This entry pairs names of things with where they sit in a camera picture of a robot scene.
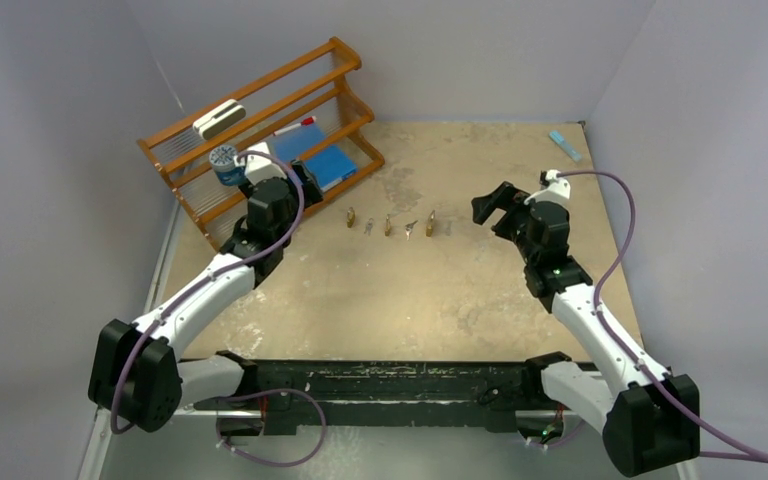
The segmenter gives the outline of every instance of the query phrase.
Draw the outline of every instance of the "table top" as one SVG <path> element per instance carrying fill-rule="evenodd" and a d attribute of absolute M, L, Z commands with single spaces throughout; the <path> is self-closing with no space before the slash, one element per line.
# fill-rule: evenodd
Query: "table top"
<path fill-rule="evenodd" d="M 558 130 L 583 155 L 573 162 L 549 139 Z M 228 307 L 186 358 L 231 350 L 247 358 L 522 361 L 561 350 L 588 357 L 539 301 L 516 247 L 472 223 L 470 200 L 502 181 L 534 191 L 542 170 L 592 168 L 578 124 L 383 123 L 363 130 L 387 164 L 302 222 L 281 265 Z M 594 278 L 617 255 L 599 184 L 570 179 L 570 253 Z M 346 227 L 346 211 L 357 219 Z M 425 220 L 436 227 L 425 236 Z M 389 214 L 393 232 L 384 235 Z M 374 226 L 364 234 L 368 219 Z M 410 240 L 404 226 L 418 220 Z M 214 255 L 179 217 L 162 298 Z M 622 269 L 603 299 L 631 336 L 640 330 Z"/>

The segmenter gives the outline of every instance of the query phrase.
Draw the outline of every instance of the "gray wall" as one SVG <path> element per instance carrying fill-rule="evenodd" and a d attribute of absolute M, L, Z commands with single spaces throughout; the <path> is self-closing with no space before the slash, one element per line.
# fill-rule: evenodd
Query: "gray wall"
<path fill-rule="evenodd" d="M 657 2 L 590 120 L 597 166 L 638 202 L 624 266 L 647 349 L 693 376 L 704 417 L 768 450 L 768 2 Z M 624 235 L 625 198 L 603 190 Z"/>
<path fill-rule="evenodd" d="M 128 1 L 187 111 L 337 35 L 379 118 L 537 121 L 593 111 L 654 3 Z"/>
<path fill-rule="evenodd" d="M 123 1 L 0 2 L 0 478 L 75 478 L 99 328 L 140 313 L 180 116 Z"/>

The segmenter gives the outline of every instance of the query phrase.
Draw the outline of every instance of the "purple hose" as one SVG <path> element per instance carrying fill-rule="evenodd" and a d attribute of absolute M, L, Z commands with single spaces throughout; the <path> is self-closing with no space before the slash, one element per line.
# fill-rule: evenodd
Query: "purple hose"
<path fill-rule="evenodd" d="M 655 385 L 655 388 L 658 389 L 661 395 L 663 395 L 664 398 L 666 398 L 667 401 L 670 402 L 670 404 L 672 404 L 672 406 L 674 406 L 684 416 L 689 418 L 693 423 L 705 429 L 711 435 L 722 440 L 724 443 L 731 445 L 732 447 L 746 453 L 745 455 L 741 455 L 737 453 L 721 453 L 721 452 L 703 451 L 703 452 L 700 452 L 700 456 L 708 457 L 708 458 L 724 458 L 724 459 L 747 460 L 747 461 L 759 462 L 759 463 L 768 463 L 768 453 L 752 448 L 749 445 L 741 443 L 737 439 L 734 439 L 726 435 L 725 433 L 716 429 L 714 426 L 712 426 L 708 422 L 699 418 L 698 415 L 691 412 L 689 408 L 685 407 L 681 402 L 678 401 L 677 398 L 672 396 L 672 394 L 670 394 L 670 392 L 668 392 L 667 389 L 663 385 L 661 385 L 661 380 L 658 377 L 656 377 L 655 374 L 653 374 L 652 371 L 649 370 L 649 368 L 646 365 L 641 364 L 640 357 L 638 357 L 634 353 L 634 351 L 628 345 L 626 345 L 626 343 L 622 340 L 622 338 L 620 338 L 620 336 L 617 335 L 617 333 L 611 328 L 611 326 L 608 324 L 608 321 L 605 320 L 605 316 L 602 314 L 601 309 L 597 308 L 602 303 L 601 302 L 602 287 L 605 286 L 605 282 L 608 280 L 608 277 L 610 277 L 611 274 L 614 273 L 614 270 L 617 269 L 623 257 L 625 257 L 625 253 L 628 250 L 629 244 L 631 243 L 631 237 L 634 234 L 634 225 L 637 219 L 637 209 L 634 206 L 634 196 L 631 194 L 631 189 L 628 188 L 628 185 L 626 185 L 626 183 L 622 181 L 622 179 L 620 179 L 618 176 L 614 175 L 613 173 L 600 172 L 597 170 L 575 170 L 571 172 L 563 172 L 558 174 L 559 177 L 572 177 L 575 175 L 600 175 L 603 177 L 608 177 L 611 180 L 617 182 L 617 184 L 619 184 L 619 186 L 625 192 L 626 197 L 628 198 L 629 222 L 628 222 L 628 233 L 625 236 L 625 241 L 623 242 L 622 247 L 620 247 L 620 251 L 619 251 L 619 254 L 617 255 L 616 260 L 614 260 L 614 263 L 611 264 L 611 266 L 608 268 L 605 274 L 602 275 L 602 278 L 600 278 L 599 281 L 596 282 L 596 288 L 593 290 L 593 306 L 594 308 L 596 308 L 596 318 L 599 319 L 599 323 L 602 324 L 602 328 L 605 329 L 605 332 L 608 333 L 611 339 L 614 340 L 614 342 L 626 353 L 626 355 L 628 355 L 629 358 L 631 358 L 635 363 L 637 363 L 640 366 L 640 371 L 643 372 L 644 375 L 646 375 L 646 378 L 648 378 L 649 381 L 651 381 L 652 384 Z"/>
<path fill-rule="evenodd" d="M 227 273 L 231 270 L 234 270 L 236 268 L 240 268 L 242 266 L 248 265 L 256 260 L 260 260 L 261 258 L 269 255 L 270 253 L 274 252 L 276 249 L 278 249 L 281 245 L 284 245 L 284 243 L 287 242 L 287 240 L 290 239 L 290 236 L 293 234 L 293 232 L 296 231 L 297 228 L 299 228 L 299 223 L 302 221 L 302 215 L 304 214 L 304 192 L 302 191 L 301 181 L 296 176 L 296 173 L 293 172 L 293 170 L 284 164 L 281 160 L 279 160 L 277 157 L 270 155 L 268 153 L 264 152 L 258 152 L 256 150 L 245 150 L 243 152 L 240 152 L 239 155 L 242 156 L 248 156 L 248 155 L 258 155 L 260 157 L 266 158 L 270 160 L 272 163 L 277 165 L 281 170 L 284 171 L 284 173 L 287 174 L 287 177 L 291 180 L 293 185 L 296 187 L 296 193 L 299 197 L 299 208 L 296 211 L 296 218 L 293 219 L 293 223 L 290 225 L 290 228 L 287 229 L 287 232 L 284 233 L 284 235 L 278 239 L 275 243 L 270 245 L 269 247 L 263 249 L 263 251 L 260 251 L 251 257 L 246 257 L 243 260 L 240 260 L 239 262 L 234 262 L 230 265 L 226 265 L 220 269 L 217 269 L 216 272 L 214 272 L 214 275 L 222 275 L 223 273 Z M 160 319 L 153 321 L 148 328 L 146 328 L 145 332 L 140 336 L 139 339 L 137 339 L 137 343 L 134 344 L 134 348 L 131 349 L 131 352 L 128 354 L 128 358 L 125 360 L 125 365 L 122 367 L 122 371 L 119 373 L 119 379 L 116 381 L 116 388 L 113 390 L 113 402 L 110 404 L 110 431 L 114 434 L 118 435 L 120 433 L 125 433 L 128 430 L 131 429 L 131 427 L 134 426 L 133 423 L 129 423 L 125 425 L 124 427 L 119 427 L 119 407 L 122 403 L 122 392 L 125 389 L 125 383 L 128 380 L 128 374 L 131 372 L 131 368 L 134 366 L 134 362 L 137 359 L 137 355 L 139 355 L 140 351 L 142 350 L 143 345 L 145 345 L 145 342 L 148 341 L 148 338 L 151 336 L 152 333 L 154 333 L 155 330 L 157 330 L 160 325 L 166 323 L 164 320 L 169 317 L 171 312 L 174 312 L 178 307 L 181 306 L 182 303 L 187 301 L 193 294 L 195 294 L 197 291 L 199 291 L 202 287 L 207 285 L 210 282 L 210 277 L 204 277 L 200 279 L 198 282 L 194 283 L 192 286 L 181 292 L 180 295 L 175 297 L 174 300 L 169 302 L 169 305 L 167 305 L 163 310 L 160 312 Z"/>
<path fill-rule="evenodd" d="M 219 431 L 219 421 L 216 422 L 216 436 L 219 437 L 219 440 L 222 442 L 222 446 L 228 449 L 231 453 L 235 455 L 239 455 L 240 457 L 243 457 L 245 459 L 251 460 L 252 462 L 259 463 L 261 465 L 266 465 L 267 467 L 295 467 L 297 465 L 301 465 L 305 463 L 306 461 L 313 458 L 314 455 L 319 453 L 319 449 L 322 448 L 322 443 L 325 442 L 325 432 L 328 429 L 328 425 L 325 422 L 325 412 L 322 411 L 322 407 L 319 405 L 319 403 L 316 402 L 316 400 L 313 399 L 310 395 L 307 393 L 296 390 L 293 388 L 276 388 L 273 390 L 264 390 L 262 392 L 253 393 L 251 395 L 243 395 L 240 397 L 225 397 L 223 400 L 229 401 L 229 402 L 245 402 L 248 400 L 254 400 L 255 398 L 261 398 L 261 397 L 267 397 L 269 395 L 275 395 L 276 393 L 289 393 L 291 395 L 298 395 L 313 405 L 313 408 L 316 409 L 316 413 L 319 414 L 319 423 L 322 425 L 322 431 L 319 433 L 319 440 L 316 442 L 316 445 L 313 447 L 313 450 L 310 451 L 307 455 L 304 457 L 293 460 L 292 462 L 275 462 L 273 460 L 267 460 L 265 458 L 256 457 L 248 452 L 244 452 L 242 450 L 237 449 L 236 447 L 232 446 L 230 443 L 228 443 L 225 439 L 222 438 L 222 433 Z"/>

